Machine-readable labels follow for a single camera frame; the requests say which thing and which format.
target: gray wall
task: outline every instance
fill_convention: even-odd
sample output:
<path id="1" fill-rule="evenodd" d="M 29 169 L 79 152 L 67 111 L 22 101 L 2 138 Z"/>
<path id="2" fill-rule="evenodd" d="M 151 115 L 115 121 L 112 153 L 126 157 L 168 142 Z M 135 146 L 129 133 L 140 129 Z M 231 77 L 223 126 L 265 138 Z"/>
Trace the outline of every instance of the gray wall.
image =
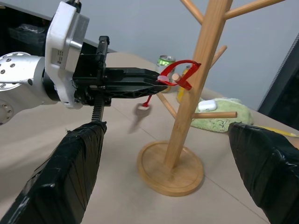
<path id="1" fill-rule="evenodd" d="M 0 0 L 51 17 L 60 0 Z M 204 13 L 208 0 L 193 0 Z M 253 0 L 235 0 L 232 8 Z M 179 0 L 82 0 L 90 17 L 86 39 L 110 36 L 110 48 L 156 62 L 161 54 L 192 58 L 200 25 Z M 299 0 L 286 0 L 228 20 L 219 47 L 228 49 L 206 86 L 257 109 L 299 32 Z"/>

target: black taped arm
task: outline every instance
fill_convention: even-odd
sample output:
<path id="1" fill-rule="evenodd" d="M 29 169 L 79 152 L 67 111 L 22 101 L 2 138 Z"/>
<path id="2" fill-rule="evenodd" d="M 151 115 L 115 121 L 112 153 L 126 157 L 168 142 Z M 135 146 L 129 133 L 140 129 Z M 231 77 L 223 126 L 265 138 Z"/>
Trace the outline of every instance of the black taped arm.
<path id="1" fill-rule="evenodd" d="M 299 223 L 299 150 L 283 135 L 242 123 L 228 129 L 247 191 L 271 224 Z"/>
<path id="2" fill-rule="evenodd" d="M 0 224 L 79 224 L 97 179 L 106 123 L 69 131 Z"/>

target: green can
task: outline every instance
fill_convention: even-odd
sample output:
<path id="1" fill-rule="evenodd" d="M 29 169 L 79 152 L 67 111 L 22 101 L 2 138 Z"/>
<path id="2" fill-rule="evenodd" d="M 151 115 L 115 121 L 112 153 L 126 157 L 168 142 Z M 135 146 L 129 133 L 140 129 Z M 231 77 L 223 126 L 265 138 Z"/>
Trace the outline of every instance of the green can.
<path id="1" fill-rule="evenodd" d="M 170 64 L 174 63 L 176 61 L 176 59 L 172 56 L 168 56 L 168 55 L 161 55 L 157 61 L 157 65 L 156 65 L 156 72 L 158 72 L 159 74 L 161 74 L 161 72 Z M 171 82 L 171 77 L 174 74 L 174 70 L 173 69 L 169 74 L 168 74 L 168 78 L 169 81 Z M 162 92 L 169 92 L 169 90 L 171 89 L 170 86 L 167 87 L 166 90 L 162 91 Z"/>

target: green towel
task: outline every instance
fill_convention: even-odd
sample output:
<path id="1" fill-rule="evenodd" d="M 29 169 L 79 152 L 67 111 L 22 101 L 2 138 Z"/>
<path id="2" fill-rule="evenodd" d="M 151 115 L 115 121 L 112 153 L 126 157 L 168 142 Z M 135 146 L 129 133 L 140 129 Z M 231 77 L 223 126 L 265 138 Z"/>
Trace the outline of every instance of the green towel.
<path id="1" fill-rule="evenodd" d="M 236 118 L 214 118 L 214 119 L 193 119 L 191 126 L 212 131 L 212 132 L 227 132 L 228 126 L 233 122 L 242 122 L 244 124 L 252 125 L 253 118 L 247 106 L 235 98 L 216 98 L 217 109 L 213 112 L 228 112 L 237 111 Z"/>

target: table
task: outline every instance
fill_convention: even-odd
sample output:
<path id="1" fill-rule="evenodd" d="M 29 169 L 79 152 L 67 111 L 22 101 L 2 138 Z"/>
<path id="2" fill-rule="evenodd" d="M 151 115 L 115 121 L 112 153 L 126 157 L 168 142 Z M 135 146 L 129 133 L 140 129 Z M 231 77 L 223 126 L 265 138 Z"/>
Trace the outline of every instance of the table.
<path id="1" fill-rule="evenodd" d="M 110 53 L 107 67 L 153 70 L 155 65 L 135 55 Z M 202 94 L 204 99 L 220 96 L 206 89 Z M 165 97 L 178 108 L 174 92 Z M 185 145 L 201 158 L 205 169 L 202 186 L 195 193 L 167 197 L 154 192 L 141 180 L 136 168 L 139 151 L 151 141 L 168 140 L 174 123 L 154 96 L 151 115 L 142 121 L 136 133 L 128 134 L 134 118 L 132 110 L 145 99 L 113 99 L 112 106 L 104 109 L 107 133 L 97 182 L 82 223 L 267 223 L 268 219 L 243 185 L 226 134 L 190 128 Z M 57 103 L 22 111 L 0 127 L 0 217 L 66 131 L 89 122 L 91 114 L 92 108 L 88 106 L 69 110 Z M 252 114 L 257 125 L 299 133 L 256 111 Z"/>

